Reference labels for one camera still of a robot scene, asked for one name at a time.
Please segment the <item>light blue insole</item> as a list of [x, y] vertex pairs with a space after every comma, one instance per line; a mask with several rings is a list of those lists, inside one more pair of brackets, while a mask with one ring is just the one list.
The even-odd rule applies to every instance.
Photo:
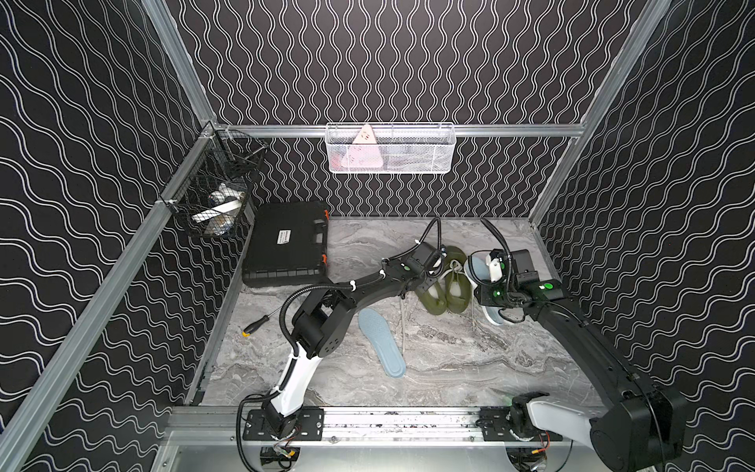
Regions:
[[373, 309], [364, 309], [358, 314], [358, 325], [374, 348], [385, 375], [402, 378], [406, 374], [406, 363], [387, 320]]
[[471, 283], [474, 298], [488, 322], [494, 326], [513, 326], [516, 320], [505, 316], [505, 311], [511, 308], [505, 299], [506, 290], [503, 286], [505, 279], [491, 283], [486, 258], [470, 257], [465, 264], [464, 273]]

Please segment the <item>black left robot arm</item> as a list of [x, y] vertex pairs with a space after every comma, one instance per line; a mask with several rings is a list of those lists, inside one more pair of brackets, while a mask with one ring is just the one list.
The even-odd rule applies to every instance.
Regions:
[[371, 275], [297, 290], [284, 302], [279, 326], [292, 351], [281, 378], [261, 403], [275, 438], [289, 435], [320, 362], [344, 342], [354, 316], [387, 298], [428, 289], [442, 270], [446, 246], [427, 242], [385, 258]]

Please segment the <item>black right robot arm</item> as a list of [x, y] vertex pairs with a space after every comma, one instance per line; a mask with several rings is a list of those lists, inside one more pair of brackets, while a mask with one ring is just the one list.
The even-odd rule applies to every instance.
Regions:
[[464, 265], [473, 295], [489, 320], [520, 309], [549, 332], [586, 375], [602, 404], [565, 403], [544, 391], [517, 395], [506, 424], [521, 440], [555, 433], [589, 446], [611, 471], [639, 471], [682, 454], [690, 405], [674, 387], [661, 387], [634, 368], [585, 317], [557, 279], [542, 279], [526, 250], [493, 250]]

